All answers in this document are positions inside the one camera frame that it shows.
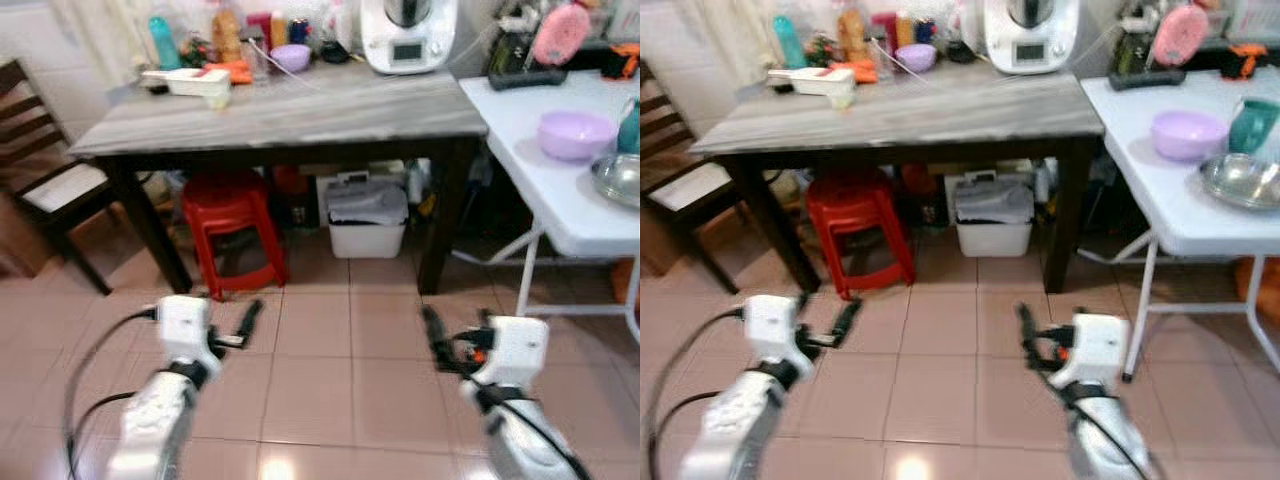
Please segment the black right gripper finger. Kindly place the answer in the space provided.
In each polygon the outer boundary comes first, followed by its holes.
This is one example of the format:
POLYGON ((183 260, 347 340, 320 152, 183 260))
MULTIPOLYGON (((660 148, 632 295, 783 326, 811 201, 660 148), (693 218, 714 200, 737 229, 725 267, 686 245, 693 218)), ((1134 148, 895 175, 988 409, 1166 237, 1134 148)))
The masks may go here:
POLYGON ((1036 328, 1036 320, 1030 307, 1027 303, 1019 303, 1016 306, 1016 316, 1020 324, 1020 346, 1024 352, 1027 366, 1041 367, 1043 365, 1043 358, 1036 346, 1038 330, 1036 328))
POLYGON ((436 367, 451 366, 451 338, 445 324, 430 305, 421 307, 421 317, 428 338, 428 348, 436 367))

